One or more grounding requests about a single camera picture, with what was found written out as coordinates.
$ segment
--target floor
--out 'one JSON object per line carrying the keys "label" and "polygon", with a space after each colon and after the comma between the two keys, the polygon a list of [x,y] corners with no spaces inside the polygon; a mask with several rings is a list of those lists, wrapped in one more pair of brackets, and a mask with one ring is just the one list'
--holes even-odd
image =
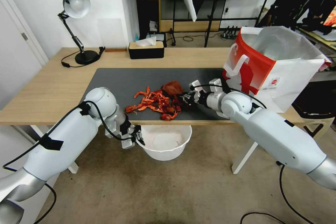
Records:
{"label": "floor", "polygon": [[[204,32],[185,32],[185,33],[174,33],[176,39],[175,47],[204,47]],[[169,33],[166,33],[167,47],[172,47],[173,40],[170,39],[172,36]],[[231,39],[221,38],[221,32],[213,31],[209,34],[207,47],[230,47],[235,41]]]}
{"label": "floor", "polygon": [[[285,205],[280,167],[262,148],[238,175],[232,174],[232,162],[247,142],[242,127],[192,130],[181,156],[164,162],[150,158],[140,146],[123,150],[101,128],[76,160],[78,173],[64,171],[59,176],[54,187],[57,202],[41,223],[239,223],[249,211],[268,212],[288,224],[305,223]],[[329,129],[318,144],[336,158],[336,132]],[[283,177],[285,194],[301,214],[315,223],[334,223],[336,192],[290,168]],[[253,215],[244,223],[276,222]]]}

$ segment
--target lamp shade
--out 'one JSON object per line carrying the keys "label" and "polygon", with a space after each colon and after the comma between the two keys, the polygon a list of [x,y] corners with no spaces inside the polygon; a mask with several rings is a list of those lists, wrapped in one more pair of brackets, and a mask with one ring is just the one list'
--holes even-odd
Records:
{"label": "lamp shade", "polygon": [[91,7],[90,0],[63,0],[66,14],[73,18],[84,17]]}

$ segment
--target tissue box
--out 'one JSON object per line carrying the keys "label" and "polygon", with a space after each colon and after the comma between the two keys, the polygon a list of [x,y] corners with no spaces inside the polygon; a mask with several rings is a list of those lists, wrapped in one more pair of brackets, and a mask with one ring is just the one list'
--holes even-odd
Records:
{"label": "tissue box", "polygon": [[157,41],[156,45],[138,46],[135,42],[130,43],[128,52],[131,59],[141,58],[163,58],[165,48],[162,41]]}

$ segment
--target electrical cord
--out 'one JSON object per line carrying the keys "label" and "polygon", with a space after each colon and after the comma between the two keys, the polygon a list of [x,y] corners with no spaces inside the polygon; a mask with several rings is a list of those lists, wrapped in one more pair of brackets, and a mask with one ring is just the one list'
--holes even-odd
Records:
{"label": "electrical cord", "polygon": [[47,216],[47,214],[52,210],[52,208],[54,207],[55,203],[56,203],[56,199],[57,199],[57,196],[56,196],[56,191],[50,186],[48,185],[47,183],[44,184],[46,187],[48,187],[50,189],[50,191],[53,193],[54,195],[54,201],[52,202],[51,206],[49,207],[49,209],[37,220],[35,221],[33,224],[37,224],[39,223],[41,220],[43,220],[44,217]]}
{"label": "electrical cord", "polygon": [[[31,151],[32,149],[34,149],[36,146],[38,145],[35,144],[33,145],[33,148],[29,148],[27,151],[24,152],[24,154],[27,154],[29,151]],[[6,165],[3,165],[2,168],[6,169],[6,170],[9,170],[9,171],[12,171],[12,172],[16,172],[17,170],[16,169],[13,169],[13,168],[10,168],[10,167],[5,167]],[[52,210],[52,208],[54,207],[55,203],[56,203],[56,199],[57,199],[57,195],[56,195],[56,191],[47,183],[44,184],[46,187],[48,187],[50,189],[50,191],[53,193],[54,195],[54,201],[52,202],[51,206],[48,208],[48,210],[37,220],[35,221],[33,224],[37,224],[39,223],[41,220],[44,219],[44,217],[47,216],[48,213],[50,213],[50,211]]]}
{"label": "electrical cord", "polygon": [[[98,59],[100,58],[100,56],[101,56],[101,54],[103,53],[104,50],[105,50],[105,47],[99,47]],[[64,59],[66,59],[66,58],[70,57],[71,55],[74,55],[75,53],[78,53],[78,52],[79,51],[76,51],[74,53],[71,53],[71,54],[63,57],[61,59],[62,66],[67,67],[67,68],[70,68],[70,67],[72,67],[72,68],[78,68],[78,67],[85,67],[86,65],[89,65],[89,64],[86,64],[86,65],[79,65],[79,66],[71,66],[69,63],[66,63],[66,62],[63,61]]]}
{"label": "electrical cord", "polygon": [[[223,86],[221,86],[221,85],[203,84],[203,85],[199,85],[199,86],[194,86],[193,88],[198,88],[198,87],[203,87],[203,86],[216,86],[216,87],[220,87],[220,88],[223,87]],[[248,97],[252,98],[253,100],[259,102],[265,109],[267,109],[267,107],[266,107],[261,101],[259,101],[257,98],[254,98],[253,96],[251,96],[251,95],[249,95],[249,94],[246,94],[246,93],[244,93],[244,92],[241,91],[241,90],[234,89],[234,88],[231,88],[231,87],[229,87],[229,88],[230,88],[232,91],[237,91],[237,92],[239,92],[239,93],[243,93],[244,95],[247,95]]]}
{"label": "electrical cord", "polygon": [[283,192],[284,189],[282,188],[282,173],[283,173],[283,170],[285,168],[285,165],[283,164],[282,167],[281,167],[281,170],[280,170],[280,175],[279,175],[279,184],[280,184],[280,191],[281,191],[281,195],[282,197],[284,198],[287,206],[289,206],[289,208],[294,212],[296,213],[300,218],[304,219],[306,222],[310,223],[310,224],[314,224],[314,222],[308,220],[306,217],[304,217],[302,214],[300,214],[298,211],[296,211],[294,209],[294,207],[291,206],[291,204],[288,202],[286,196],[285,196],[285,193]]}
{"label": "electrical cord", "polygon": [[97,109],[97,112],[98,112],[98,114],[99,114],[100,120],[101,120],[102,124],[104,125],[105,129],[106,129],[106,130],[107,130],[107,131],[108,131],[108,132],[109,132],[115,139],[117,139],[117,140],[119,140],[119,141],[125,141],[125,140],[128,140],[128,139],[132,139],[132,137],[120,138],[120,137],[116,136],[115,134],[113,134],[112,131],[110,131],[110,129],[109,129],[108,126],[106,125],[106,123],[105,123],[105,121],[104,121],[104,119],[103,119],[103,117],[102,117],[102,115],[101,115],[101,113],[100,113],[100,110],[99,110],[97,104],[95,104],[93,101],[90,101],[90,100],[86,100],[86,101],[84,101],[84,102],[85,102],[85,103],[91,103],[93,106],[95,106],[95,108]]}
{"label": "electrical cord", "polygon": [[[209,36],[209,38],[213,38],[213,37],[215,37],[216,35],[218,35],[218,34],[221,34],[222,32],[220,32],[220,33],[216,33],[216,34],[214,34],[213,36]],[[194,41],[194,39],[193,39],[193,37],[205,37],[205,35],[194,35],[194,36],[183,36],[183,37],[175,37],[175,39],[179,39],[179,38],[182,38],[184,41],[186,41],[186,42],[191,42],[191,41]]]}
{"label": "electrical cord", "polygon": [[85,65],[81,65],[81,66],[71,66],[71,65],[69,65],[68,63],[65,63],[65,62],[63,61],[64,59],[70,57],[71,55],[74,55],[75,53],[79,53],[79,50],[76,51],[76,52],[74,52],[74,53],[71,53],[71,54],[65,56],[63,59],[61,59],[61,64],[62,64],[63,66],[65,66],[65,64],[66,64],[65,67],[83,67],[83,66],[85,66]]}
{"label": "electrical cord", "polygon": [[273,215],[271,215],[271,214],[268,214],[268,213],[263,213],[263,212],[249,212],[249,213],[244,214],[244,215],[241,217],[241,219],[240,219],[240,224],[243,224],[243,219],[244,219],[246,216],[251,215],[251,214],[267,215],[267,216],[269,216],[269,217],[272,217],[272,218],[276,219],[277,221],[279,221],[279,222],[282,223],[282,224],[286,224],[285,222],[283,222],[282,220],[278,219],[277,217],[275,217],[275,216],[273,216]]}
{"label": "electrical cord", "polygon": [[[102,121],[102,123],[103,123],[103,125],[104,125],[104,127],[106,128],[106,130],[114,137],[114,138],[116,138],[116,139],[118,139],[118,140],[121,140],[121,141],[123,141],[123,140],[127,140],[127,139],[132,139],[131,137],[128,137],[128,138],[124,138],[124,139],[122,139],[122,138],[119,138],[119,137],[117,137],[116,135],[114,135],[110,130],[109,130],[109,128],[107,127],[107,125],[106,125],[106,123],[105,123],[105,121],[103,120],[103,117],[102,117],[102,115],[101,115],[101,113],[100,113],[100,110],[99,110],[99,108],[98,108],[98,106],[93,102],[93,101],[85,101],[85,103],[91,103],[91,104],[93,104],[94,106],[95,106],[95,108],[97,109],[97,111],[98,111],[98,114],[99,114],[99,117],[100,117],[100,119],[101,119],[101,121]],[[77,109],[79,107],[79,105],[77,105],[76,107],[74,107],[74,108],[72,108],[68,113],[66,113],[47,133],[46,133],[46,135],[50,135],[58,126],[59,126],[59,124],[72,112],[72,111],[74,111],[75,109]],[[32,147],[30,147],[28,150],[26,150],[25,152],[23,152],[21,155],[19,155],[19,156],[17,156],[16,158],[14,158],[13,160],[11,160],[11,161],[9,161],[8,163],[6,163],[6,164],[4,164],[3,166],[2,166],[2,168],[3,169],[5,169],[5,170],[9,170],[9,171],[11,171],[11,172],[16,172],[17,170],[16,169],[13,169],[13,168],[10,168],[10,167],[7,167],[8,165],[10,165],[10,164],[12,164],[12,163],[14,163],[16,160],[18,160],[18,159],[20,159],[20,158],[22,158],[24,155],[26,155],[28,152],[30,152],[31,150],[33,150],[34,148],[36,148],[38,145],[40,145],[40,142],[39,141],[37,141],[36,142],[36,144],[34,144]],[[41,220],[43,220],[43,218],[45,217],[45,216],[47,216],[47,214],[52,210],[52,208],[54,207],[54,205],[55,205],[55,203],[56,203],[56,200],[57,200],[57,195],[56,195],[56,191],[49,185],[49,184],[47,184],[47,183],[45,183],[44,184],[46,187],[48,187],[49,189],[50,189],[50,191],[53,193],[53,195],[54,195],[54,201],[52,202],[52,204],[51,204],[51,206],[49,207],[49,209],[38,219],[38,220],[36,220],[33,224],[37,224],[37,223],[39,223]]]}
{"label": "electrical cord", "polygon": [[[71,109],[68,113],[65,114],[65,116],[63,116],[61,118],[61,120],[59,120],[53,127],[52,129],[49,130],[48,133],[46,133],[46,135],[49,135],[51,134],[54,129],[72,112],[74,111],[76,108],[78,108],[78,106],[74,107],[73,109]],[[25,152],[23,152],[21,155],[17,156],[16,158],[14,158],[13,160],[9,161],[8,163],[4,164],[2,166],[3,169],[5,170],[9,170],[11,172],[16,172],[17,170],[16,169],[13,169],[13,168],[10,168],[10,167],[7,167],[8,165],[14,163],[16,160],[19,160],[20,158],[22,158],[24,155],[26,155],[28,152],[30,152],[31,150],[33,150],[34,148],[36,148],[38,145],[40,145],[40,142],[37,141],[32,147],[30,147],[28,150],[26,150]],[[54,195],[54,201],[53,203],[51,204],[51,206],[49,207],[49,209],[37,220],[35,221],[33,224],[37,224],[39,223],[41,220],[43,220],[43,218],[45,216],[47,216],[47,214],[52,210],[52,208],[54,207],[55,203],[56,203],[56,199],[57,199],[57,196],[56,196],[56,191],[47,183],[44,184],[46,187],[48,187],[50,189],[50,191],[53,193]]]}
{"label": "electrical cord", "polygon": [[[284,189],[282,188],[282,174],[283,174],[283,170],[285,168],[285,165],[283,164],[282,167],[281,167],[281,170],[280,170],[280,175],[279,175],[279,185],[280,185],[280,191],[281,191],[281,195],[283,197],[283,199],[285,200],[287,206],[289,206],[289,208],[295,213],[297,214],[300,218],[302,218],[303,220],[305,220],[306,222],[310,223],[310,224],[315,224],[314,222],[308,220],[306,217],[304,217],[302,214],[300,214],[298,211],[296,211],[294,209],[294,207],[291,206],[291,204],[288,202],[286,196],[285,196],[285,193],[283,192]],[[249,212],[249,213],[246,213],[244,214],[241,219],[240,219],[240,224],[243,223],[243,219],[248,216],[248,215],[251,215],[251,214],[261,214],[261,215],[267,215],[267,216],[270,216],[274,219],[276,219],[277,221],[279,221],[280,223],[283,223],[283,224],[286,224],[285,222],[283,222],[282,220],[278,219],[277,217],[274,217],[273,215],[271,214],[268,214],[268,213],[262,213],[262,212]]]}

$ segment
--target gray desk mat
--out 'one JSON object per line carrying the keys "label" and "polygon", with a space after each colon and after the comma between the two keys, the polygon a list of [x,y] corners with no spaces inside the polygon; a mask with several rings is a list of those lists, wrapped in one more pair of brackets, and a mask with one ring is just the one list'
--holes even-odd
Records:
{"label": "gray desk mat", "polygon": [[[86,94],[98,87],[108,88],[115,96],[121,109],[139,104],[142,95],[134,99],[138,91],[160,89],[165,83],[179,81],[184,91],[189,91],[189,83],[198,79],[201,84],[208,84],[214,78],[220,78],[222,68],[98,68],[89,83],[81,101]],[[150,109],[129,113],[130,120],[160,120],[160,113]],[[182,111],[174,120],[225,120],[215,111],[198,105],[195,109]]]}

